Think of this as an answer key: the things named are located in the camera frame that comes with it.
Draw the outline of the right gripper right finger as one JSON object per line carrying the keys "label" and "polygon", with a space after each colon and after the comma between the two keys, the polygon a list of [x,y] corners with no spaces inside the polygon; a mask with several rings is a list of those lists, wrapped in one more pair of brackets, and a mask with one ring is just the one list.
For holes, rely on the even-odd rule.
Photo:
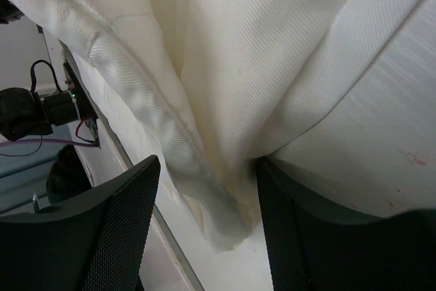
{"label": "right gripper right finger", "polygon": [[257,162],[276,290],[434,290],[435,211],[380,218],[333,202]]}

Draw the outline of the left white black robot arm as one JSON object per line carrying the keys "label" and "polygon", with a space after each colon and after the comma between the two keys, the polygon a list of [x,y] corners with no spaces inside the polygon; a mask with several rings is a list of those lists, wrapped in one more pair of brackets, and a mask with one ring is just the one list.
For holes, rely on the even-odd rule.
{"label": "left white black robot arm", "polygon": [[[52,73],[55,93],[39,95],[36,92],[35,67],[43,63]],[[27,136],[47,136],[54,126],[65,125],[84,117],[84,106],[78,94],[62,90],[53,66],[46,60],[34,62],[30,68],[31,87],[11,87],[1,91],[1,135],[9,141]]]}

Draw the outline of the aluminium front rail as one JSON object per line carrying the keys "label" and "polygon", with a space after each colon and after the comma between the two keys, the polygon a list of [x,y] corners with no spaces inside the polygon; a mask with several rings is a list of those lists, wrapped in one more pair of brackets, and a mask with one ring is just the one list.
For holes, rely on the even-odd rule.
{"label": "aluminium front rail", "polygon": [[161,166],[156,155],[62,204],[78,220],[79,290],[203,290],[161,215],[153,216]]}

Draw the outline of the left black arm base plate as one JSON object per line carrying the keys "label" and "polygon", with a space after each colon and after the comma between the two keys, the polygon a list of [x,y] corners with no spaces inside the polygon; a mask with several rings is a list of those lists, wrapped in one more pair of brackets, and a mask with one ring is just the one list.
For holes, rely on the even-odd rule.
{"label": "left black arm base plate", "polygon": [[65,56],[63,64],[65,83],[78,109],[78,124],[74,130],[74,136],[82,142],[99,147],[98,115],[82,85],[80,72],[72,53],[68,49],[65,49],[63,53]]}

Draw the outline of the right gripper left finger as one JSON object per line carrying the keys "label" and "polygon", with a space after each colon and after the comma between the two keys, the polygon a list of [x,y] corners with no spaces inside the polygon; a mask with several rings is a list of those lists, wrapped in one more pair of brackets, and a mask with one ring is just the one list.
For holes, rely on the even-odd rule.
{"label": "right gripper left finger", "polygon": [[123,174],[42,209],[1,218],[2,290],[135,290],[161,166]]}

